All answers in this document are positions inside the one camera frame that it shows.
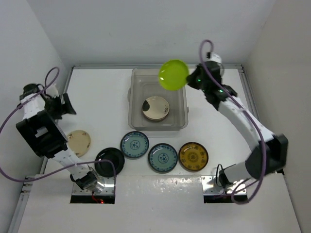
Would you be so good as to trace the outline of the lime green plate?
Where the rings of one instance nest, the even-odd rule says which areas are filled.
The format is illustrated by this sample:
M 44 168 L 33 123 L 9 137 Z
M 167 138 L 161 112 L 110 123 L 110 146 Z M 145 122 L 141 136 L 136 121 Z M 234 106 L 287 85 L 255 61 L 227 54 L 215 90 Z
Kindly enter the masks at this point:
M 160 85 L 168 91 L 177 91 L 187 84 L 189 68 L 181 60 L 173 59 L 163 64 L 158 73 Z

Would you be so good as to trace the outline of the yellow patterned plate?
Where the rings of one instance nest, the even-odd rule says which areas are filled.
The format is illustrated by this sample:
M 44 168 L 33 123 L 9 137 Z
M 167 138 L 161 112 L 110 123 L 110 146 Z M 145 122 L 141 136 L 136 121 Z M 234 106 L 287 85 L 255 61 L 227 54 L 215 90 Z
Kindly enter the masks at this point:
M 178 161 L 185 170 L 198 172 L 208 164 L 209 155 L 203 145 L 197 142 L 188 142 L 180 148 Z

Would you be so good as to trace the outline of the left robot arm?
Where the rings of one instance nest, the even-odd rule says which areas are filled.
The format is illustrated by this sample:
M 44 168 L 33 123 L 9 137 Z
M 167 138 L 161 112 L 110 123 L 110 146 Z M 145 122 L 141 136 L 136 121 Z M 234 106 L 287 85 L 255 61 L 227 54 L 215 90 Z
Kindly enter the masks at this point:
M 60 95 L 56 87 L 52 90 L 54 94 L 49 95 L 38 84 L 24 86 L 19 97 L 24 117 L 16 128 L 37 156 L 57 161 L 70 172 L 70 179 L 80 189 L 92 190 L 98 175 L 70 149 L 67 136 L 57 125 L 63 115 L 75 115 L 76 111 L 68 94 Z

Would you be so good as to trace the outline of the cream plate green patch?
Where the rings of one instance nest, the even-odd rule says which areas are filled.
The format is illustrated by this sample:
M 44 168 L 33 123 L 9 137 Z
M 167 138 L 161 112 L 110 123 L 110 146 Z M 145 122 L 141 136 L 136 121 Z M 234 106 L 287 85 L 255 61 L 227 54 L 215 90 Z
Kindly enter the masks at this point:
M 143 102 L 141 109 L 147 119 L 160 121 L 169 114 L 170 105 L 163 97 L 151 96 Z

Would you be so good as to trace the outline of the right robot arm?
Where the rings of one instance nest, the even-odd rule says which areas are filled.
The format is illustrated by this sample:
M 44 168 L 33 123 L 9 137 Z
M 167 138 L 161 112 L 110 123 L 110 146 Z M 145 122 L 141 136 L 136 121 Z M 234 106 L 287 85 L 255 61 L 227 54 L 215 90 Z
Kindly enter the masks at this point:
M 246 140 L 251 154 L 241 163 L 219 172 L 221 186 L 235 181 L 260 179 L 286 165 L 288 139 L 276 135 L 264 127 L 242 104 L 238 93 L 229 85 L 222 84 L 221 66 L 214 61 L 198 64 L 187 77 L 187 84 L 202 90 L 206 100 L 225 116 Z

